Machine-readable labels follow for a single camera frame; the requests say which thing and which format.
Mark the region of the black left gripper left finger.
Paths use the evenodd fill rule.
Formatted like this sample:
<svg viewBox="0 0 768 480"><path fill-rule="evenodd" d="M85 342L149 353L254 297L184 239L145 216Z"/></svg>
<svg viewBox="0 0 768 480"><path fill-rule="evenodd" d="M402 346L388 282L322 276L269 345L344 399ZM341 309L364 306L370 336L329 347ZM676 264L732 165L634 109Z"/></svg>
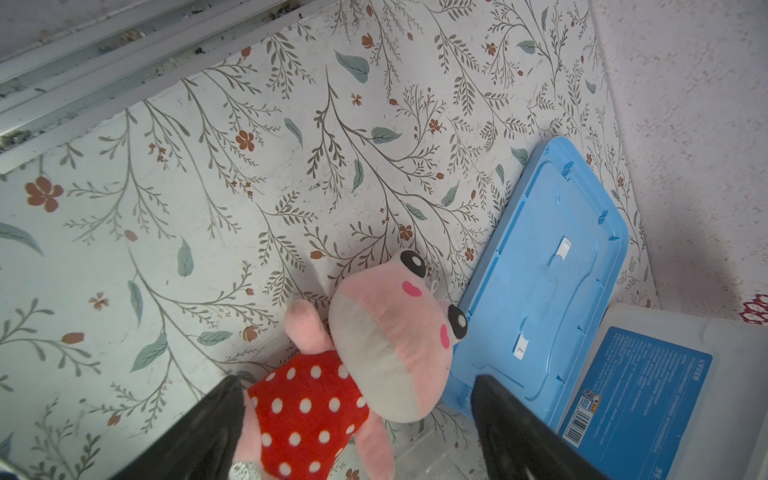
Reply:
<svg viewBox="0 0 768 480"><path fill-rule="evenodd" d="M239 379L229 375L114 477L227 479L245 411L244 390Z"/></svg>

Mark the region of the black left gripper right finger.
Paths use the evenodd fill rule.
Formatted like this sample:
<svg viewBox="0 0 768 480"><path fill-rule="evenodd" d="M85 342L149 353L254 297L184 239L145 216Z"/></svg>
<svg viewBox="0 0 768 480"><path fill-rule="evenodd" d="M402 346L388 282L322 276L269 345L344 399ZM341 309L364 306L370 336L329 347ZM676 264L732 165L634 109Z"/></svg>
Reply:
<svg viewBox="0 0 768 480"><path fill-rule="evenodd" d="M494 377L475 379L471 409L489 478L605 477Z"/></svg>

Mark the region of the white plastic storage bin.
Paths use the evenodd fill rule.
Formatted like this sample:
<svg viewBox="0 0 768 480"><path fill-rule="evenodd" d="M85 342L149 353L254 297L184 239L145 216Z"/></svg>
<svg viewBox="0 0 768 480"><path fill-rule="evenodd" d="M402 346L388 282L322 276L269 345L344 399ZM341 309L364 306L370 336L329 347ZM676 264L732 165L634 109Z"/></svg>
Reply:
<svg viewBox="0 0 768 480"><path fill-rule="evenodd" d="M611 306L558 434L610 479L766 478L766 327Z"/></svg>

